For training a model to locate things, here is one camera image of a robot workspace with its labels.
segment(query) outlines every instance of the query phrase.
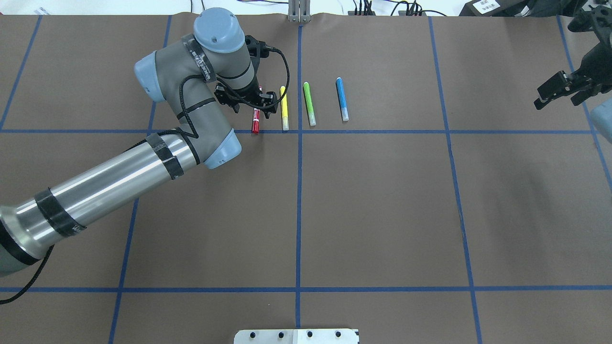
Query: blue marker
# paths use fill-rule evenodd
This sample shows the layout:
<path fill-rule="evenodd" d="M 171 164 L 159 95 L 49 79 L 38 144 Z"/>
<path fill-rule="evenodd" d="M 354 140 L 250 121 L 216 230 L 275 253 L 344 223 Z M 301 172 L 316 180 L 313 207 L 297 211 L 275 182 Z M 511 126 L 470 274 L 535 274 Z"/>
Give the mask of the blue marker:
<path fill-rule="evenodd" d="M 336 88 L 338 89 L 338 100 L 340 100 L 340 109 L 342 110 L 342 121 L 348 121 L 348 109 L 346 108 L 346 96 L 344 95 L 344 84 L 342 78 L 336 79 Z"/>

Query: black device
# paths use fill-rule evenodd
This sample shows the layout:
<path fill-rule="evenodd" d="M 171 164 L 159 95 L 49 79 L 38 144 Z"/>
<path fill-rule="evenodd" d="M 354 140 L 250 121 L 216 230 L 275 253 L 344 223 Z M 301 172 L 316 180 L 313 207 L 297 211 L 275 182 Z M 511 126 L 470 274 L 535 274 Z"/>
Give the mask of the black device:
<path fill-rule="evenodd" d="M 534 102 L 538 110 L 554 99 L 574 93 L 572 103 L 577 106 L 612 90 L 612 9 L 598 6 L 588 12 L 582 10 L 567 28 L 572 32 L 593 31 L 599 43 L 582 58 L 578 70 L 571 74 L 561 70 L 538 87 L 540 97 Z"/>
<path fill-rule="evenodd" d="M 587 0 L 473 0 L 463 6 L 463 17 L 573 17 Z M 520 13 L 527 7 L 529 12 Z"/>

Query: blue tape grid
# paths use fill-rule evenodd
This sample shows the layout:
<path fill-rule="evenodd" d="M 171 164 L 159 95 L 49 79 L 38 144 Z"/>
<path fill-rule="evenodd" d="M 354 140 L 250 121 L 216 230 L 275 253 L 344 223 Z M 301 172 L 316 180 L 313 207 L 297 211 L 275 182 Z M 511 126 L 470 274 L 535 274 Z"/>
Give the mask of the blue tape grid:
<path fill-rule="evenodd" d="M 163 46 L 167 46 L 168 36 L 170 34 L 172 16 L 168 16 L 166 24 L 166 33 Z M 13 88 L 9 95 L 9 99 L 0 119 L 0 133 L 101 133 L 101 134 L 124 134 L 124 133 L 145 133 L 150 134 L 158 131 L 154 130 L 153 123 L 155 118 L 155 103 L 151 105 L 151 114 L 147 129 L 3 129 L 7 115 L 10 110 L 10 105 L 17 91 L 17 87 L 23 70 L 31 52 L 35 41 L 36 34 L 39 30 L 42 16 L 38 17 L 34 32 L 28 44 L 28 48 L 24 54 L 20 69 L 15 78 Z M 559 32 L 565 49 L 566 57 L 571 71 L 574 71 L 574 66 L 570 57 L 567 41 L 565 39 L 563 25 L 560 17 L 557 17 Z M 612 290 L 612 285 L 526 285 L 526 286 L 476 286 L 471 270 L 471 261 L 469 257 L 468 238 L 465 230 L 465 222 L 463 220 L 463 210 L 461 206 L 461 195 L 457 181 L 457 171 L 455 169 L 455 161 L 452 152 L 452 135 L 461 134 L 536 134 L 536 135 L 591 135 L 597 147 L 597 152 L 603 166 L 603 170 L 608 181 L 608 186 L 612 192 L 612 178 L 608 170 L 599 140 L 597 131 L 595 130 L 589 116 L 589 110 L 586 104 L 583 104 L 584 113 L 589 123 L 590 130 L 453 130 L 450 129 L 446 103 L 444 100 L 444 89 L 442 86 L 442 77 L 438 61 L 438 52 L 436 48 L 435 32 L 432 19 L 428 19 L 431 35 L 431 45 L 433 58 L 436 67 L 436 77 L 438 79 L 438 91 L 442 116 L 444 120 L 444 130 L 304 130 L 302 125 L 302 107 L 298 106 L 298 130 L 261 130 L 260 133 L 269 134 L 297 134 L 298 136 L 298 156 L 297 156 L 297 219 L 296 219 L 296 286 L 295 287 L 267 287 L 267 288 L 126 288 L 124 287 L 125 272 L 132 243 L 133 230 L 136 222 L 136 213 L 138 211 L 139 200 L 135 200 L 132 209 L 132 217 L 125 243 L 124 259 L 121 267 L 119 285 L 117 288 L 83 288 L 83 287 L 32 287 L 29 292 L 32 293 L 116 293 L 116 303 L 113 312 L 113 322 L 109 334 L 109 343 L 113 343 L 114 334 L 119 317 L 121 307 L 121 297 L 124 293 L 294 293 L 296 297 L 296 327 L 300 328 L 300 294 L 301 293 L 409 293 L 409 292 L 469 292 L 472 300 L 472 311 L 474 314 L 474 325 L 477 334 L 478 343 L 482 343 L 482 334 L 480 331 L 480 321 L 478 316 L 478 307 L 476 301 L 476 292 L 503 292 L 503 291 L 609 291 Z M 302 84 L 302 25 L 298 27 L 297 34 L 297 103 L 301 105 L 301 84 Z M 236 133 L 250 133 L 250 130 L 236 130 Z M 302 156 L 303 156 L 303 135 L 317 134 L 440 134 L 445 135 L 447 139 L 447 148 L 449 152 L 450 169 L 453 177 L 453 185 L 455 187 L 455 199 L 460 215 L 461 232 L 463 234 L 463 248 L 466 261 L 466 270 L 468 275 L 468 286 L 404 286 L 404 287 L 302 287 L 301 286 L 301 231 L 302 231 Z M 17 292 L 21 287 L 0 287 L 0 292 Z"/>
<path fill-rule="evenodd" d="M 431 49 L 433 50 L 433 61 L 436 66 L 436 76 L 438 78 L 438 92 L 440 95 L 440 105 L 442 106 L 444 130 L 446 131 L 446 145 L 449 150 L 450 171 L 453 176 L 453 185 L 455 186 L 455 199 L 457 201 L 461 233 L 463 235 L 463 253 L 465 256 L 465 266 L 468 271 L 468 283 L 470 287 L 469 292 L 472 299 L 472 312 L 474 314 L 476 339 L 479 344 L 482 344 L 482 334 L 480 333 L 480 320 L 478 317 L 478 305 L 476 304 L 476 292 L 474 291 L 474 277 L 472 276 L 472 263 L 469 259 L 468 235 L 465 232 L 465 222 L 463 220 L 463 206 L 461 205 L 461 194 L 459 193 L 459 182 L 457 181 L 457 171 L 455 169 L 455 157 L 453 156 L 452 142 L 450 139 L 449 119 L 446 116 L 446 102 L 444 101 L 444 89 L 442 88 L 442 76 L 440 75 L 438 49 L 436 48 L 436 35 L 433 31 L 433 21 L 431 20 L 431 17 L 428 17 L 427 19 L 429 21 L 429 30 L 431 34 Z"/>

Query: light blue end cap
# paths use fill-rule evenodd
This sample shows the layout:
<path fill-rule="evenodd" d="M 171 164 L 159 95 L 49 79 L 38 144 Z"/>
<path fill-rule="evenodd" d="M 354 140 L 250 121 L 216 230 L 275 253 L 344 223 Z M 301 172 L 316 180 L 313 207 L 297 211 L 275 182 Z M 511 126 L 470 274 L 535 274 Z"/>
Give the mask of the light blue end cap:
<path fill-rule="evenodd" d="M 232 129 L 204 164 L 212 170 L 237 157 L 240 152 L 242 152 L 242 146 Z"/>
<path fill-rule="evenodd" d="M 164 102 L 162 90 L 159 88 L 157 69 L 155 68 L 155 52 L 145 56 L 134 65 L 134 74 L 149 97 L 154 102 Z"/>
<path fill-rule="evenodd" d="M 233 53 L 244 44 L 236 16 L 219 7 L 205 10 L 195 19 L 193 35 L 202 47 L 216 53 Z"/>
<path fill-rule="evenodd" d="M 591 111 L 591 120 L 603 137 L 612 143 L 612 99 Z"/>

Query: white metal plate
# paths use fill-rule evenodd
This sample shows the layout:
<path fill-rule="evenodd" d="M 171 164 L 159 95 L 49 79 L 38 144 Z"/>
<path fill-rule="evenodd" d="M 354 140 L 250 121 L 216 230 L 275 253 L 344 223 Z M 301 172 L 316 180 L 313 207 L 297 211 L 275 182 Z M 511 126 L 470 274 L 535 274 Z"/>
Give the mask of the white metal plate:
<path fill-rule="evenodd" d="M 242 330 L 234 337 L 234 344 L 359 344 L 359 330 Z"/>

